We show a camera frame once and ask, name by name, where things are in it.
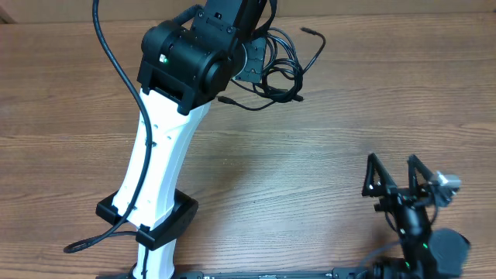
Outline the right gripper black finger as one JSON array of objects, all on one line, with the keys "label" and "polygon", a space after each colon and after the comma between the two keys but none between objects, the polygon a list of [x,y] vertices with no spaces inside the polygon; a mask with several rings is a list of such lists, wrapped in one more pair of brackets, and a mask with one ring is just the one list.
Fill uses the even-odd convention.
[{"label": "right gripper black finger", "polygon": [[362,196],[381,197],[389,195],[397,187],[391,175],[375,153],[367,157],[367,170]]},{"label": "right gripper black finger", "polygon": [[424,184],[428,184],[433,172],[423,162],[412,154],[408,158],[408,187],[412,194],[419,194]]}]

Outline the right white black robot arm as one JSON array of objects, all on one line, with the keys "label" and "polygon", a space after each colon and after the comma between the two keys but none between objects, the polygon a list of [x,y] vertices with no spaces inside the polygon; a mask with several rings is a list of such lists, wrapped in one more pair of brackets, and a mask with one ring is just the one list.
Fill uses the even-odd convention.
[{"label": "right white black robot arm", "polygon": [[367,157],[362,196],[378,198],[398,241],[370,253],[360,262],[358,278],[459,278],[470,241],[452,229],[432,228],[439,210],[460,190],[455,174],[432,172],[416,155],[408,160],[408,187],[400,188],[375,153]]}]

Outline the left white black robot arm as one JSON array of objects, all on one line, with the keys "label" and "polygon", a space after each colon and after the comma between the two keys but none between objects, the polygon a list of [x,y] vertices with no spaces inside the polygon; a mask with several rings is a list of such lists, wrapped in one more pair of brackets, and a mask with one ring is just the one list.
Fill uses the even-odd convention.
[{"label": "left white black robot arm", "polygon": [[131,278],[174,276],[177,238],[198,203],[177,190],[185,154],[217,94],[241,77],[249,45],[269,28],[263,1],[209,1],[150,28],[137,80],[140,118],[121,188],[96,212],[114,226],[134,226],[138,258]]}]

